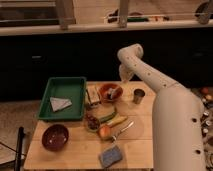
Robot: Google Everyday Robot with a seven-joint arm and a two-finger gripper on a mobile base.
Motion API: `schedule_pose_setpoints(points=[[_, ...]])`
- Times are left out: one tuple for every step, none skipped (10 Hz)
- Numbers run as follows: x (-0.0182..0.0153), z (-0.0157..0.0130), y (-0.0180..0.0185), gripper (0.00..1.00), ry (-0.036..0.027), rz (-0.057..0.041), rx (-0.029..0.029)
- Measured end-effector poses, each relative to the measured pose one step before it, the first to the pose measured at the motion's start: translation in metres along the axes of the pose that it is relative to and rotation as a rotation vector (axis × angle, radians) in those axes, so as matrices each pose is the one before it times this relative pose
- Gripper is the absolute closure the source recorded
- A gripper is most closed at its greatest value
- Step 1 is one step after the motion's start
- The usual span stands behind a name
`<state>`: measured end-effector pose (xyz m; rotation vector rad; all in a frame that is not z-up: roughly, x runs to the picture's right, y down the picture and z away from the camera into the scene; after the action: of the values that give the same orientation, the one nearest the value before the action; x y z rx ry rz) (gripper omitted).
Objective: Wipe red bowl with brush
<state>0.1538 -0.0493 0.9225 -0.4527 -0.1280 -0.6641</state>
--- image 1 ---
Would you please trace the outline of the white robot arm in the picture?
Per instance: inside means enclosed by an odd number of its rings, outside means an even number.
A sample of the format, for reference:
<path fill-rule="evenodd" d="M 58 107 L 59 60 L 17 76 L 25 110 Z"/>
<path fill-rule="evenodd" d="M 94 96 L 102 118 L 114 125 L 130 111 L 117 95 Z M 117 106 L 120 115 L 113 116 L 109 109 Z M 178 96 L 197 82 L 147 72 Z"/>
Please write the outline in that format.
<path fill-rule="evenodd" d="M 202 101 L 184 85 L 142 60 L 140 44 L 117 52 L 123 82 L 137 75 L 155 93 L 152 106 L 154 171 L 206 171 Z"/>

